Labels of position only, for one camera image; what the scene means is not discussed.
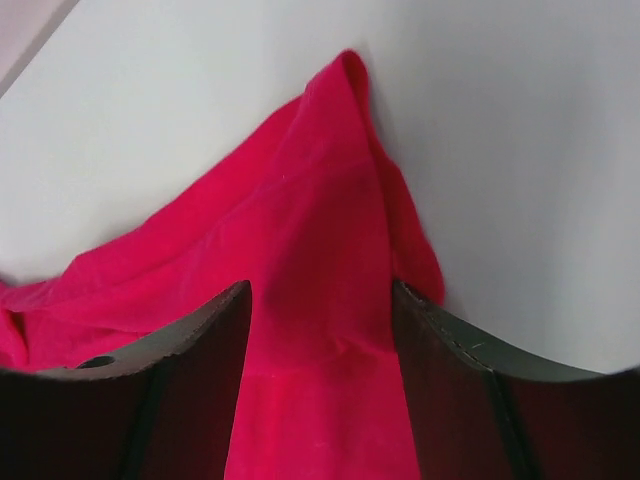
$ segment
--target white surface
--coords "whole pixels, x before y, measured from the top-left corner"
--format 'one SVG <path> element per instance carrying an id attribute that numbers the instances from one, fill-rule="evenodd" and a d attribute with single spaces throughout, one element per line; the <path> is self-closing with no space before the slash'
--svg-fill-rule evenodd
<path id="1" fill-rule="evenodd" d="M 0 100 L 0 270 L 138 224 L 351 46 L 454 312 L 638 363 L 639 24 L 622 0 L 82 1 Z"/>

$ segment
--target dark plastic object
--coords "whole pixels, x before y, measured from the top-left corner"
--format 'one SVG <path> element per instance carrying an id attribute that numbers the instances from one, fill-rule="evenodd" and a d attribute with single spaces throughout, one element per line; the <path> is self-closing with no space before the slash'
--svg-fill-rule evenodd
<path id="1" fill-rule="evenodd" d="M 401 283 L 392 323 L 423 478 L 640 478 L 637 370 L 531 355 Z"/>
<path id="2" fill-rule="evenodd" d="M 79 369 L 0 371 L 0 479 L 223 478 L 250 316 L 240 283 Z"/>

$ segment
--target red cloth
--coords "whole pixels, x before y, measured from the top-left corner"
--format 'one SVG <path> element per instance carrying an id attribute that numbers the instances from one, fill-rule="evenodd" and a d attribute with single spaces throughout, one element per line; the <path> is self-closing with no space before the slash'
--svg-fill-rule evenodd
<path id="1" fill-rule="evenodd" d="M 249 279 L 227 478 L 418 478 L 391 337 L 394 276 L 442 300 L 369 117 L 366 69 L 347 51 L 139 228 L 58 278 L 0 287 L 0 364 L 76 366 Z"/>

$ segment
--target hole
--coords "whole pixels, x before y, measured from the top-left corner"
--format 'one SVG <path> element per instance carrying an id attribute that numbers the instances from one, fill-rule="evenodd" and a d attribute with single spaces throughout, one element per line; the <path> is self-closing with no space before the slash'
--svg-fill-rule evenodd
<path id="1" fill-rule="evenodd" d="M 111 365 L 116 359 L 111 355 L 101 355 L 100 357 L 94 357 L 91 360 L 87 360 L 76 368 L 96 368 Z"/>

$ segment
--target pink towel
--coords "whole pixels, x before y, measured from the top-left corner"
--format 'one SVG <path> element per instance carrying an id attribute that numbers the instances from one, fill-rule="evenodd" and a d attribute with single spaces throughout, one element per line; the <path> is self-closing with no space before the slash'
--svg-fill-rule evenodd
<path id="1" fill-rule="evenodd" d="M 226 478 L 417 479 L 391 336 L 394 277 L 443 298 L 372 126 L 366 68 L 347 51 L 139 228 L 58 278 L 0 286 L 0 365 L 76 366 L 248 279 Z"/>

